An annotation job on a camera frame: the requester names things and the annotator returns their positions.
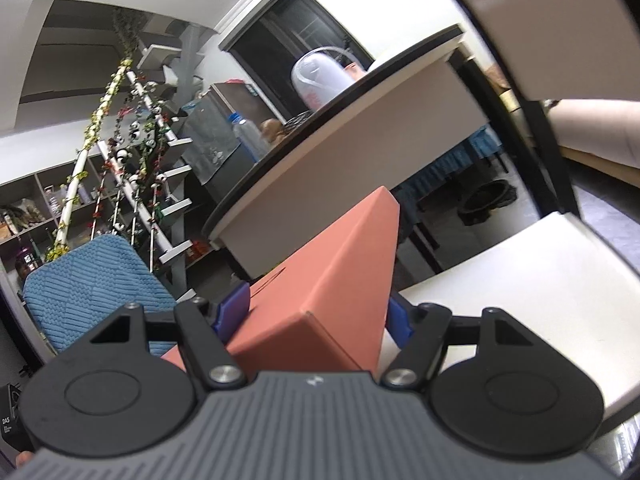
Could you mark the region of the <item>small brown figurine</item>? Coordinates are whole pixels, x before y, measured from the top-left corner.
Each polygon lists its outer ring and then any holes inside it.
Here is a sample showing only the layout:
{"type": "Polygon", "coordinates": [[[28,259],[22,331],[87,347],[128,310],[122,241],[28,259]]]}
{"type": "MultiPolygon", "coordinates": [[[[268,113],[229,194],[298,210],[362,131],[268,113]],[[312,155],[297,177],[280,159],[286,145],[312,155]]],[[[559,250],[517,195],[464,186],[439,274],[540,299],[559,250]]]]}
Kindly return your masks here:
{"type": "Polygon", "coordinates": [[[259,129],[264,140],[271,146],[279,144],[290,134],[282,122],[276,118],[265,120],[260,124],[259,129]]]}

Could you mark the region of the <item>white black-edged table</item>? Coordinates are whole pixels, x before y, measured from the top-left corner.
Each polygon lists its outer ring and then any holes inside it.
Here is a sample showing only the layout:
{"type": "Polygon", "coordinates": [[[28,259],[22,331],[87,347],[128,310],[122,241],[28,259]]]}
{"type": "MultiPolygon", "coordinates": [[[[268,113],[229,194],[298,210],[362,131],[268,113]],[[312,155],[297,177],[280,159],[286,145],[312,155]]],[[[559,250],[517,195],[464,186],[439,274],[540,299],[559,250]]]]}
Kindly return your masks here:
{"type": "Polygon", "coordinates": [[[448,62],[462,36],[457,25],[435,32],[312,114],[224,196],[204,236],[258,278],[371,192],[401,184],[484,126],[448,62]]]}

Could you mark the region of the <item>teal skirted chair cover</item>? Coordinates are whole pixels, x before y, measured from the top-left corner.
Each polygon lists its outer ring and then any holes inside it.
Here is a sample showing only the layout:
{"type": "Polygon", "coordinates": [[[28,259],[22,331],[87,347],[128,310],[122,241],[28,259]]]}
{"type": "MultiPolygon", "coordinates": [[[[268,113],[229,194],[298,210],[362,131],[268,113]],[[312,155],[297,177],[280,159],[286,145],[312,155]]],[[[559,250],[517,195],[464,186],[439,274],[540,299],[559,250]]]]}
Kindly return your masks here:
{"type": "Polygon", "coordinates": [[[476,188],[508,171],[497,135],[480,127],[392,189],[400,205],[400,238],[415,232],[442,261],[456,246],[472,246],[463,239],[458,209],[476,188]]]}

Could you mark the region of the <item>clear water bottle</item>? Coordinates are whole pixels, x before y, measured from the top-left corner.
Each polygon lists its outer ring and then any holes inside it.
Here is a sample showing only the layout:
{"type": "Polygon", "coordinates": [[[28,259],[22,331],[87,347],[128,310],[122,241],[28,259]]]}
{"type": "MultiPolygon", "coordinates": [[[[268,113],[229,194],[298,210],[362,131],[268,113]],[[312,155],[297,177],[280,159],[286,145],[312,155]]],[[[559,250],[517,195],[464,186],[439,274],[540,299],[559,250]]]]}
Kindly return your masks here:
{"type": "Polygon", "coordinates": [[[253,162],[260,162],[269,154],[271,146],[254,122],[245,119],[238,112],[229,116],[229,122],[234,136],[250,153],[253,162]]]}

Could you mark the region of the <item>pink box lid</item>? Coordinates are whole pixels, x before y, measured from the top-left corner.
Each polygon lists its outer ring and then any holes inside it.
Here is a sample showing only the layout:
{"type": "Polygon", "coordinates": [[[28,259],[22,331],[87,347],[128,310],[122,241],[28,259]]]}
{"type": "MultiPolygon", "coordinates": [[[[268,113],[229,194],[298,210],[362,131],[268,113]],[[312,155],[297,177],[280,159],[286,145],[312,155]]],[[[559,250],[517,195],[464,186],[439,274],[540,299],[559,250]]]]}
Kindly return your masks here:
{"type": "Polygon", "coordinates": [[[378,188],[250,288],[226,348],[247,375],[378,371],[399,205],[378,188]]]}

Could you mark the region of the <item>black round bin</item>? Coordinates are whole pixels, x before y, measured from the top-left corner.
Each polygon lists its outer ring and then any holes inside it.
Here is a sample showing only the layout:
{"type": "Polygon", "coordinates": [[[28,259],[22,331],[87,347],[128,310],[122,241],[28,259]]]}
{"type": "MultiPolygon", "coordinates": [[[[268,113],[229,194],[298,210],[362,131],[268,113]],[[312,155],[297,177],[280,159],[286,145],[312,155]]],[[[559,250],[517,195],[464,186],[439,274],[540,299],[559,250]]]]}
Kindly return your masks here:
{"type": "Polygon", "coordinates": [[[509,206],[518,199],[518,190],[507,180],[498,179],[480,185],[462,200],[457,214],[465,226],[487,221],[495,209],[509,206]]]}

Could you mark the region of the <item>blue textured chair cover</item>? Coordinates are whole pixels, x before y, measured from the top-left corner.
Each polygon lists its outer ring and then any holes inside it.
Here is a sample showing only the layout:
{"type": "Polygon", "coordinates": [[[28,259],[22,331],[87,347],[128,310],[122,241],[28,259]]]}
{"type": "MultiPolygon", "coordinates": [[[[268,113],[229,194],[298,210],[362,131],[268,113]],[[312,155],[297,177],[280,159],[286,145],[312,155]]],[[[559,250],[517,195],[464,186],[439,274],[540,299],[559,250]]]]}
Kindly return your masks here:
{"type": "Polygon", "coordinates": [[[122,237],[104,234],[40,266],[26,278],[26,307],[55,352],[134,302],[170,311],[176,300],[122,237]]]}

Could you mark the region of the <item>white black-framed chair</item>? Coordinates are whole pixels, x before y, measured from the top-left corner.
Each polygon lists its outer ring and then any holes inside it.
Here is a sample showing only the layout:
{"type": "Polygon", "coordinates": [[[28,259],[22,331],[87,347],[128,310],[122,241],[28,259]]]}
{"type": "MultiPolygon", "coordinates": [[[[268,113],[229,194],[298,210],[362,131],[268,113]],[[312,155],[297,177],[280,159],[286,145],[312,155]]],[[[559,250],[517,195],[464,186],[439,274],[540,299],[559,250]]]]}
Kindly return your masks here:
{"type": "Polygon", "coordinates": [[[601,429],[639,409],[639,275],[580,220],[546,99],[638,96],[639,0],[456,0],[520,104],[532,144],[515,163],[551,195],[529,228],[415,284],[405,296],[472,315],[502,307],[600,387],[601,429]]]}

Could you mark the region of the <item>white ladder shelf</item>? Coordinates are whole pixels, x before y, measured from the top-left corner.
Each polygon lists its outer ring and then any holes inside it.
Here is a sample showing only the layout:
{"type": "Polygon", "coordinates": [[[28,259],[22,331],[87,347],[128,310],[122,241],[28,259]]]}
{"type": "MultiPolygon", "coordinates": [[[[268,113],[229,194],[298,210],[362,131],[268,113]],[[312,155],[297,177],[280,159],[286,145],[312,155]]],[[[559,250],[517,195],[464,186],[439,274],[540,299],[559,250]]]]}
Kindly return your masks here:
{"type": "Polygon", "coordinates": [[[190,200],[179,196],[177,178],[190,171],[179,165],[179,150],[188,145],[172,131],[172,120],[163,103],[153,98],[154,82],[145,82],[134,71],[134,61],[123,58],[100,97],[85,128],[80,150],[60,199],[56,231],[44,260],[52,262],[70,252],[68,231],[80,202],[80,186],[88,177],[86,166],[92,151],[102,157],[102,177],[93,203],[93,218],[102,214],[110,199],[107,179],[115,185],[111,200],[110,232],[142,247],[149,270],[165,272],[170,289],[183,297],[194,295],[186,284],[186,256],[193,243],[183,235],[168,233],[190,200]]]}

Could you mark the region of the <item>beige sofa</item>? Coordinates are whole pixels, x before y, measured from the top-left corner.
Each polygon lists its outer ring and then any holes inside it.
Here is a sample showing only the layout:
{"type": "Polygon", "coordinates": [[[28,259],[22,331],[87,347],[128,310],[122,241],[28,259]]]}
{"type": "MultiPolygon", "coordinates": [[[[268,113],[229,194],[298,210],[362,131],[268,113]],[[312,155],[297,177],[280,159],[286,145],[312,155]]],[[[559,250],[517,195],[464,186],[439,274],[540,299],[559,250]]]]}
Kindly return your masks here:
{"type": "Polygon", "coordinates": [[[638,188],[637,101],[562,100],[548,119],[565,158],[638,188]]]}

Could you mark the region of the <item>white pink kettle appliance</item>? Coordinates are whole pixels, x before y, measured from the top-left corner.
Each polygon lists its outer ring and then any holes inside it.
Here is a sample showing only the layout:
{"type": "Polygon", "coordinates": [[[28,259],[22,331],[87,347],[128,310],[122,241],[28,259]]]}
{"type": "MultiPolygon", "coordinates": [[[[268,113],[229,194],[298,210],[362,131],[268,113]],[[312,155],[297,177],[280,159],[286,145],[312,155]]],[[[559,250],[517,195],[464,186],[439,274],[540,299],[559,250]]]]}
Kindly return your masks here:
{"type": "Polygon", "coordinates": [[[371,66],[372,62],[361,62],[349,50],[320,47],[294,63],[291,81],[308,110],[316,112],[361,79],[371,66]]]}

